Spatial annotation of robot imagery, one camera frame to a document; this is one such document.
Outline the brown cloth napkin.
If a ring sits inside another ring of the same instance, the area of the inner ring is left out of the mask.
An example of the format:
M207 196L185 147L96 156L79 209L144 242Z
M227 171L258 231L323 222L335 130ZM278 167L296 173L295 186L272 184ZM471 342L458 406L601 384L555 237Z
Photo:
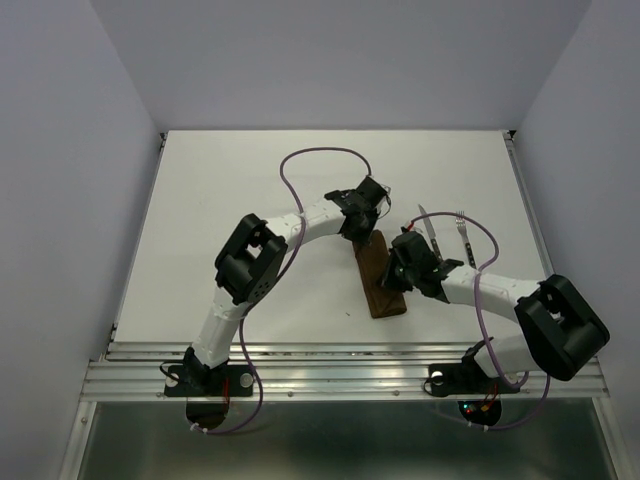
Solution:
M390 254L383 233L374 230L366 244L352 243L369 314L373 319L385 319L407 312L404 295L384 288L381 279Z

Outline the silver knife dark handle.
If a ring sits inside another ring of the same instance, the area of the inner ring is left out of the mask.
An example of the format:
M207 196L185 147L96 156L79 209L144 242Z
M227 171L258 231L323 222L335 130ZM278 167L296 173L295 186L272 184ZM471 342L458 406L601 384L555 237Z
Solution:
M437 238L436 238L436 231L435 228L431 222L431 219L429 217L427 217L427 211L424 209L424 207L419 204L418 205L418 209L420 214L423 216L422 220L424 223L424 227L425 227L425 231L427 233L427 237L431 243L431 247L432 250L434 252L434 255L436 256L436 258L438 259L439 262L443 261L443 257L437 242Z

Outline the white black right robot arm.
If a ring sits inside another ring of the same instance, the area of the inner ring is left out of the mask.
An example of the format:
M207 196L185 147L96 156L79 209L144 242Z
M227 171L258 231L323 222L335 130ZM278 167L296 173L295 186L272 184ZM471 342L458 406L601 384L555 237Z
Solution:
M459 362L438 366L448 387L482 390L503 375L531 371L569 381L610 340L607 327L567 278L517 280L484 274L458 260L438 260L418 232L405 231L392 241L381 283L400 292L417 289L427 298L470 306L519 327L519 334L503 339L485 335Z

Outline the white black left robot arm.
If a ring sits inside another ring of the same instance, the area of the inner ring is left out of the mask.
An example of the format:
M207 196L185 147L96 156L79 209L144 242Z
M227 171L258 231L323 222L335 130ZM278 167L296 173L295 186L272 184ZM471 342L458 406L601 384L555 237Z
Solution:
M287 254L331 235L367 242L388 198L388 190L367 176L356 188L329 192L300 213L243 217L215 259L211 308L184 354L179 382L206 396L221 392L240 323L275 287Z

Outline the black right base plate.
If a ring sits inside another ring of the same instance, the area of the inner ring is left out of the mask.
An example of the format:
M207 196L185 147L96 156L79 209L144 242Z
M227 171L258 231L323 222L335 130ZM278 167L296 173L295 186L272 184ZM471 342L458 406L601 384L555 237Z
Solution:
M488 377L478 366L463 363L430 365L422 389L436 398L451 395L515 394L520 391L519 388L509 387L499 378Z

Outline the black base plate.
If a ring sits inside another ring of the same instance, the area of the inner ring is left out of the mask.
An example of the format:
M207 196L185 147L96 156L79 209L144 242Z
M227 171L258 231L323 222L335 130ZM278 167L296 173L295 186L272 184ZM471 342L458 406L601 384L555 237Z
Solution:
M247 365L223 365L207 373L203 381L189 379L182 364L161 364L159 369L165 377L166 397L247 398L253 395L254 377Z
M499 378L488 377L478 366L463 363L430 365L422 389L436 398L451 395L515 394L520 391L519 388L509 387Z

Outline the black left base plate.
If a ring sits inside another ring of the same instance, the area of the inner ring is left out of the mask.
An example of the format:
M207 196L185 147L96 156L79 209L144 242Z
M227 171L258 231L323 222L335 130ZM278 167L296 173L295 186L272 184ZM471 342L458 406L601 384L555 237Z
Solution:
M247 398L253 395L254 377L247 365L223 365L207 373L203 381L189 379L182 364L161 364L159 369L165 377L166 397Z

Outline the aluminium rail frame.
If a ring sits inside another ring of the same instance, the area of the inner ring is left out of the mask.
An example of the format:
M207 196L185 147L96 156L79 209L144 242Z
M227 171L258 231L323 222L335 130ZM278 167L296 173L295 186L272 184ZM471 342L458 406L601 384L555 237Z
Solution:
M481 333L474 311L417 293L373 319L351 245L307 244L251 312L247 345L263 386L231 402L221 435L193 431L189 401L164 394L212 302L214 258L248 213L372 174L391 190L387 238L420 208L463 211L492 272L541 279L552 266L504 131L172 131L165 141L106 352L86 371L64 479L632 479L597 361L570 382L541 372L503 396L504 432L465 426L457 401L422 388Z

